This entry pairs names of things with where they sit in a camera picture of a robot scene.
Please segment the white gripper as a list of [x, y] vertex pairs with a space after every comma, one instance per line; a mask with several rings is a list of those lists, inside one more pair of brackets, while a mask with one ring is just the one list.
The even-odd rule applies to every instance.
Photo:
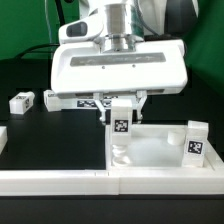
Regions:
[[113, 33], [92, 15], [59, 29], [51, 88], [59, 96], [93, 96], [106, 124], [104, 96], [136, 93], [134, 121], [140, 124], [147, 94], [176, 94], [187, 84], [182, 40], [144, 41], [123, 22]]

